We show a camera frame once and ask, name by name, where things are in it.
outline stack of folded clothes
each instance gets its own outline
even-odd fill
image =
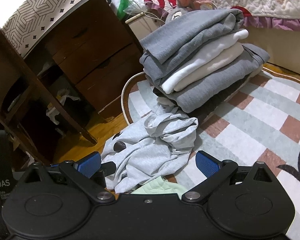
[[[149,82],[186,113],[236,90],[269,59],[263,49],[238,42],[248,36],[242,22],[238,9],[197,10],[160,27],[140,41]]]

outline blue gripper pad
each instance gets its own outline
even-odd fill
[[[101,156],[97,152],[95,154],[91,154],[87,156],[88,158],[84,158],[83,161],[79,160],[77,162],[78,167],[77,171],[82,173],[87,178],[91,178],[91,176],[96,173],[97,170],[100,169],[101,166]]]
[[[220,169],[218,163],[215,163],[213,160],[209,159],[200,152],[197,152],[195,155],[195,164],[207,178],[212,176]]]

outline purple ruffle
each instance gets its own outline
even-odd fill
[[[300,32],[300,20],[299,19],[281,19],[275,17],[244,17],[244,26],[253,26],[256,28],[274,28],[288,31]]]

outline drawer handle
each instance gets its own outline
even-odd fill
[[[105,68],[109,65],[110,63],[110,59],[106,59],[104,62],[102,62],[99,66],[97,66],[96,68]]]
[[[84,35],[87,32],[88,28],[84,28],[82,31],[80,31],[77,35],[73,36],[73,39],[79,38],[82,35]]]

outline stuffed animal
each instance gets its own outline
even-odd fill
[[[180,17],[193,10],[214,9],[211,0],[176,0],[177,6],[167,16],[166,23]]]

